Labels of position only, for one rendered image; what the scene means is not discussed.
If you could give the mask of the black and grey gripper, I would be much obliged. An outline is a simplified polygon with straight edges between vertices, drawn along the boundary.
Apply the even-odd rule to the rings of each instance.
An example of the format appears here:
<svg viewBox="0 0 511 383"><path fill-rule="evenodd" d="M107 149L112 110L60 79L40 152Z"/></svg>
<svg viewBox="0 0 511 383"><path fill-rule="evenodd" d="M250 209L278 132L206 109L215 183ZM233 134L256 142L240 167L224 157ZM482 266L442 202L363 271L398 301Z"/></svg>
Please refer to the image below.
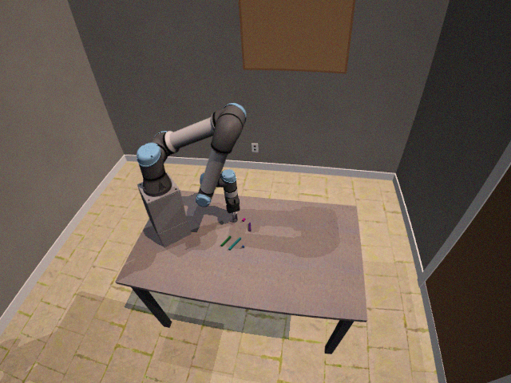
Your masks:
<svg viewBox="0 0 511 383"><path fill-rule="evenodd" d="M232 217L233 217L233 220L235 222L235 216L234 216L234 213L236 213L236 220L238 221L238 212L240 210L240 199L238 197L238 191L236 189L236 191L234 192L231 192L231 193L228 193L228 192L225 192L224 191L224 196L225 196L225 201L226 201L226 208L227 208L227 211L228 213L232 213ZM238 206L238 207L237 207Z"/></svg>

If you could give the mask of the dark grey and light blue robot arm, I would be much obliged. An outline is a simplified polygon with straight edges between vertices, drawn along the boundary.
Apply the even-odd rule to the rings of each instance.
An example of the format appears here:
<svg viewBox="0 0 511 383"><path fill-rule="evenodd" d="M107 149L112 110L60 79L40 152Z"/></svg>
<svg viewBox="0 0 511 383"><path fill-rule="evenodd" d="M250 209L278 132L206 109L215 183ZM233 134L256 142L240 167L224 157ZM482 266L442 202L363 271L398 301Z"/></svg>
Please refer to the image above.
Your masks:
<svg viewBox="0 0 511 383"><path fill-rule="evenodd" d="M196 203L201 207L207 207L216 188L224 188L228 193L234 192L237 189L236 174L231 169L223 170L223 167L242 132L246 117L247 114L241 105L230 103L206 120L176 132L157 133L150 143L142 145L137 150L144 193L148 196L167 193L172 188L172 181L164 169L164 162L168 156L186 145L210 136L213 136L212 150L205 172L200 176L200 190L196 196Z"/></svg>

